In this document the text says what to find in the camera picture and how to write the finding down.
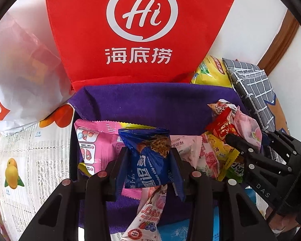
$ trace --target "red paper bag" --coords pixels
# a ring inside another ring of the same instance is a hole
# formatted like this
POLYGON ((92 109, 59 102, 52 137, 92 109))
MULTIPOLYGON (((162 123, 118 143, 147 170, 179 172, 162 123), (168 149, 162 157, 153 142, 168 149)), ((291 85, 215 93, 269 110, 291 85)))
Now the red paper bag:
POLYGON ((234 0, 46 0, 75 90, 190 82, 234 0))

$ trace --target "purple towel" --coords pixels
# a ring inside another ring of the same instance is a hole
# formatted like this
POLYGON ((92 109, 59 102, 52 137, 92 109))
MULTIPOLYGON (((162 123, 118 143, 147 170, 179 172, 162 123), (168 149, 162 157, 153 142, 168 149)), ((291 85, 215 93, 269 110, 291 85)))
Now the purple towel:
MULTIPOLYGON (((247 114, 232 88, 194 84, 88 86, 78 91, 69 102, 82 119, 89 121, 122 121, 167 128, 172 135, 201 135, 212 121, 212 111, 207 104, 216 103, 219 99, 239 105, 247 114)), ((189 218, 190 204, 182 203, 172 189, 167 195, 160 224, 189 218)), ((136 216, 138 204, 138 200, 124 196, 117 202, 107 203, 111 233, 127 229, 136 216)), ((82 213, 79 226, 83 227, 82 213)))

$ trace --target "yellow snack package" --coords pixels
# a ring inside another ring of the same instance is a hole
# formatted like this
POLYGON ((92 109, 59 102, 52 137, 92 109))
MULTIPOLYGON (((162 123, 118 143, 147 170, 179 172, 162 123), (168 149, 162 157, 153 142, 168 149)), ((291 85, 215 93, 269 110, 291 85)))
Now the yellow snack package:
POLYGON ((207 138, 207 141, 211 145, 218 161, 220 162, 221 172, 217 180, 222 181, 226 175, 228 168, 233 164, 240 153, 235 148, 215 137, 211 132, 207 131, 204 134, 207 138))
POLYGON ((191 83, 232 88, 224 62, 210 55, 198 66, 191 83))

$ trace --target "light blue package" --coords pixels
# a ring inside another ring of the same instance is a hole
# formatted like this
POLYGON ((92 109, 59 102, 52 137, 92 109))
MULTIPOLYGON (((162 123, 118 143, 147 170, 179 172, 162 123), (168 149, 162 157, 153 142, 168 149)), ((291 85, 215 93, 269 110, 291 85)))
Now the light blue package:
MULTIPOLYGON (((220 219, 218 207, 214 207, 213 215, 213 241, 218 241, 220 238, 220 219)), ((185 241, 189 222, 190 220, 187 219, 174 224, 158 227, 162 241, 185 241)))

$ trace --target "plaid fabric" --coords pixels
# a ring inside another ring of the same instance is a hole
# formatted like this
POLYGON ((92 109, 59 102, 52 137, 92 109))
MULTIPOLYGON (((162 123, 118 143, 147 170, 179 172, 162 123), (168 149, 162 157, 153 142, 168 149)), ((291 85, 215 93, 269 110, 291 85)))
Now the plaid fabric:
MULTIPOLYGON (((266 103, 274 103, 275 93, 264 70, 256 65, 223 59, 235 90, 240 95, 251 117, 262 131, 275 130, 275 117, 266 103)), ((278 154, 270 147, 264 148, 273 160, 282 162, 278 154)))

